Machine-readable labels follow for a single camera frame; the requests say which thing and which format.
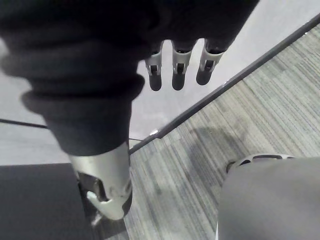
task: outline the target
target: black fingertip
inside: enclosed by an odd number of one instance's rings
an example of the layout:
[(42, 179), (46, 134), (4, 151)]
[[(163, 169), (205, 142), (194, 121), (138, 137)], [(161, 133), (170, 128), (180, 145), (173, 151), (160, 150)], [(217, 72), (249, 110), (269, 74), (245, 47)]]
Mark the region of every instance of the black fingertip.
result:
[(200, 69), (198, 70), (197, 74), (196, 74), (196, 82), (199, 85), (206, 85), (211, 78), (211, 74), (212, 72), (209, 71), (201, 71)]
[(161, 75), (151, 75), (149, 76), (150, 88), (153, 91), (159, 91), (162, 86)]
[(173, 73), (172, 75), (172, 87), (174, 90), (181, 90), (185, 85), (185, 74)]

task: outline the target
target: gray carpet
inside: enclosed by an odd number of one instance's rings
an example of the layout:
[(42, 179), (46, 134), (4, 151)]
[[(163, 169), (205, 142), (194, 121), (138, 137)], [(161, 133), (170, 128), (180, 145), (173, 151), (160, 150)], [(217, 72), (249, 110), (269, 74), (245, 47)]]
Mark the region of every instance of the gray carpet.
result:
[(214, 239), (226, 164), (261, 152), (320, 155), (320, 26), (131, 156), (127, 232), (112, 239)]

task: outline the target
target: striped carpet floor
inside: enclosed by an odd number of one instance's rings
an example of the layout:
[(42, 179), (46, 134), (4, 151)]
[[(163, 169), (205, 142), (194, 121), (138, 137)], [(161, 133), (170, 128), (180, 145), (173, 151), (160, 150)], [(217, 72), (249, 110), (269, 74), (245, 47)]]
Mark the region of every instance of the striped carpet floor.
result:
[(131, 156), (133, 202), (113, 240), (212, 240), (226, 164), (320, 155), (320, 26)]

